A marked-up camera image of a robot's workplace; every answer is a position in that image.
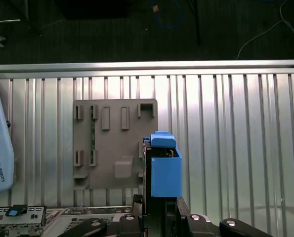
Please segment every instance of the slot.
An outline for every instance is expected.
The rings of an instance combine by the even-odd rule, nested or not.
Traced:
[[[121,108],[122,130],[129,130],[129,106]]]
[[[139,158],[143,158],[143,148],[142,148],[142,143],[138,142],[138,154],[139,154]]]
[[[110,130],[110,107],[103,106],[102,108],[102,130]]]
[[[91,106],[91,117],[92,119],[98,119],[98,105]]]
[[[95,150],[91,151],[89,166],[97,166],[97,152]]]
[[[74,107],[74,119],[76,120],[83,120],[83,106],[82,105],[76,105]]]
[[[73,166],[80,167],[82,165],[83,165],[83,151],[76,151]]]
[[[138,118],[141,118],[141,116],[144,115],[154,119],[155,114],[154,104],[138,104]]]

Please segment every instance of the blue box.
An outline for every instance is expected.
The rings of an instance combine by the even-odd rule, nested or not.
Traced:
[[[179,157],[151,159],[151,196],[156,198],[179,198],[182,190],[182,155]]]

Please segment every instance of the corrugated metal panel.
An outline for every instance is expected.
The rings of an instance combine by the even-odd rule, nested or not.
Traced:
[[[0,93],[18,159],[0,206],[130,204],[138,188],[73,191],[72,104],[156,98],[159,129],[183,154],[192,212],[294,236],[294,74],[17,77],[0,79]]]

